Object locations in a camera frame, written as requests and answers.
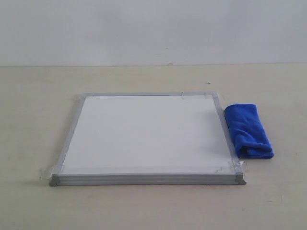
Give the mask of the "blue microfibre cloth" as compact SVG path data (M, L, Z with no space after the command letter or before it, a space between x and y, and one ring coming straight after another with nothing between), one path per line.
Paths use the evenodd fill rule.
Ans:
M224 110L235 152L240 158L271 159L273 148L255 104L232 104Z

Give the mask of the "white board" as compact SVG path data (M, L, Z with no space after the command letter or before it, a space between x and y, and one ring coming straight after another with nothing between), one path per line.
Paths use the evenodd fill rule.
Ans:
M85 93L50 186L245 185L214 92Z

